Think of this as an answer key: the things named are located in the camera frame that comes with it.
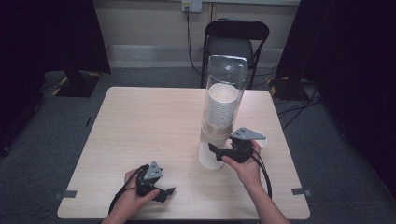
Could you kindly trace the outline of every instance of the table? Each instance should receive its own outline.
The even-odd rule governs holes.
[[[204,100],[204,89],[110,88],[67,187],[78,193],[63,198],[58,216],[104,218],[124,174],[156,161],[164,171],[156,187],[176,191],[134,219],[259,219],[231,167],[209,170],[198,160]],[[241,126],[267,136],[261,155],[279,209],[309,218],[304,195],[291,192],[301,184],[269,92],[245,91],[234,129]]]

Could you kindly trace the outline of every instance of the right hand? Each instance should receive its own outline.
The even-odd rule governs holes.
[[[257,152],[253,152],[253,156],[259,160],[261,147],[256,141],[252,140],[251,142],[254,150]],[[258,186],[262,187],[262,182],[260,180],[260,166],[253,159],[249,158],[244,163],[238,163],[227,156],[223,156],[221,159],[235,169],[239,180],[244,184],[247,191]]]

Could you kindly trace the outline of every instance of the black chair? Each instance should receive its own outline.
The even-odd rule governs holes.
[[[206,66],[210,55],[230,55],[247,59],[251,72],[248,88],[253,84],[257,64],[262,52],[262,45],[270,31],[260,21],[239,19],[218,19],[210,22],[205,28],[204,56],[202,59],[201,88],[204,87]],[[252,40],[260,41],[253,52]]]

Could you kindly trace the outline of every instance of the left hand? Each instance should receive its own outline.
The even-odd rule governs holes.
[[[129,171],[125,174],[124,183],[131,177],[134,173],[135,169]],[[155,189],[151,191],[144,197],[140,197],[136,192],[136,177],[131,180],[131,182],[126,187],[127,190],[121,194],[121,196],[117,199],[116,204],[114,204],[114,208],[111,213],[103,220],[102,223],[124,223],[130,217],[134,216],[140,208],[143,207],[146,203],[153,200],[160,191]]]

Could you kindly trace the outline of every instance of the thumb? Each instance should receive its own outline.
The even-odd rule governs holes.
[[[228,157],[228,156],[223,156],[223,157],[221,157],[221,159],[222,159],[225,163],[227,163],[229,166],[233,167],[233,168],[235,169],[235,171],[238,170],[238,167],[239,167],[238,165],[239,165],[239,163],[238,163],[237,161],[231,159],[231,158]]]
[[[153,200],[155,197],[157,197],[159,193],[159,189],[152,190],[150,193],[142,198],[143,203],[148,203],[149,201]]]

